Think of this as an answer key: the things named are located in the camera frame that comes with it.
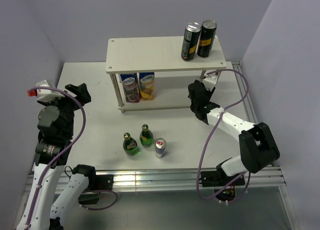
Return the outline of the blue silver can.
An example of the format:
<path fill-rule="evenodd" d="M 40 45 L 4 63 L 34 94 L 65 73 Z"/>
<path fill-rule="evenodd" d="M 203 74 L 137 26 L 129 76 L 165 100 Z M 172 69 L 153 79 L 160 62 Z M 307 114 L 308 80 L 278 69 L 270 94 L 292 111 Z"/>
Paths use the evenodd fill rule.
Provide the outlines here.
<path fill-rule="evenodd" d="M 167 142 L 164 138 L 158 138 L 155 141 L 155 155 L 158 158 L 163 158 L 166 154 Z"/>

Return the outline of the black can silver top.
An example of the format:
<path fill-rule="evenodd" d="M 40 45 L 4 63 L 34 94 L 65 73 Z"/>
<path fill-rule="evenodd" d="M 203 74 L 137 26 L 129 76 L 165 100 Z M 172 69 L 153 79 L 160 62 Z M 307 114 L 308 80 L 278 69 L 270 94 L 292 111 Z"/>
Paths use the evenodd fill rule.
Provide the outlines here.
<path fill-rule="evenodd" d="M 191 61 L 194 58 L 198 45 L 201 26 L 197 22 L 190 22 L 184 30 L 181 58 L 184 61 Z"/>

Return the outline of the green glass bottle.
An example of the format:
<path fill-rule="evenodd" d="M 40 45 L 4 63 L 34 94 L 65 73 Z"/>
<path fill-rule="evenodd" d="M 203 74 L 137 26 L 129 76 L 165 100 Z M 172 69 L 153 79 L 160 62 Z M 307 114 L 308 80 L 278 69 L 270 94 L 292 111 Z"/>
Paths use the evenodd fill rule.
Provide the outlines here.
<path fill-rule="evenodd" d="M 122 144 L 123 150 L 128 156 L 135 156 L 139 153 L 140 148 L 137 141 L 130 135 L 130 133 L 124 133 L 124 141 Z"/>
<path fill-rule="evenodd" d="M 141 128 L 141 133 L 139 135 L 139 139 L 141 144 L 148 148 L 151 147 L 154 141 L 154 135 L 152 131 L 149 129 L 147 124 L 143 124 Z"/>

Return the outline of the black can yellow label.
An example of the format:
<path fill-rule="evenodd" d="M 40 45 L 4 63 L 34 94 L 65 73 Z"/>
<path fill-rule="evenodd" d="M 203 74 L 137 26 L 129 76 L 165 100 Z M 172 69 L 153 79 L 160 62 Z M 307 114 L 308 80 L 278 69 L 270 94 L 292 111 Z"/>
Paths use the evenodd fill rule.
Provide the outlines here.
<path fill-rule="evenodd" d="M 215 39 L 216 30 L 217 23 L 215 20 L 208 19 L 203 21 L 197 48 L 197 54 L 199 57 L 209 57 Z"/>

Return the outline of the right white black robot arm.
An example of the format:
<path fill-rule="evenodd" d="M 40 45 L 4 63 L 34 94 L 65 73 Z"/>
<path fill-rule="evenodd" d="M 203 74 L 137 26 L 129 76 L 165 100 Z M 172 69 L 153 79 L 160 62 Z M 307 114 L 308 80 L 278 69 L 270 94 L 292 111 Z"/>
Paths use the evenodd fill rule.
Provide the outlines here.
<path fill-rule="evenodd" d="M 275 139 L 266 123 L 251 123 L 226 112 L 211 102 L 213 90 L 206 89 L 203 82 L 194 81 L 188 86 L 191 111 L 207 125 L 215 126 L 239 143 L 239 155 L 229 158 L 216 166 L 214 171 L 201 171 L 200 184 L 203 187 L 220 187 L 233 179 L 238 186 L 244 180 L 237 176 L 241 173 L 257 173 L 280 158 Z"/>

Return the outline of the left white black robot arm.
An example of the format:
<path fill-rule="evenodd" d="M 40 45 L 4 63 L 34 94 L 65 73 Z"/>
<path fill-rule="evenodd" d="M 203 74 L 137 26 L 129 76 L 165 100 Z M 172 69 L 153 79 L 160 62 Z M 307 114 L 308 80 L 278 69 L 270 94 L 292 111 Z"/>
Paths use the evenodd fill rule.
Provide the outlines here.
<path fill-rule="evenodd" d="M 68 84 L 65 91 L 56 89 L 46 80 L 28 90 L 44 106 L 38 114 L 38 143 L 35 148 L 33 181 L 18 230 L 61 230 L 67 213 L 82 192 L 96 187 L 98 178 L 93 166 L 77 165 L 70 180 L 56 199 L 56 188 L 67 165 L 74 137 L 75 111 L 84 111 L 91 102 L 87 85 Z"/>

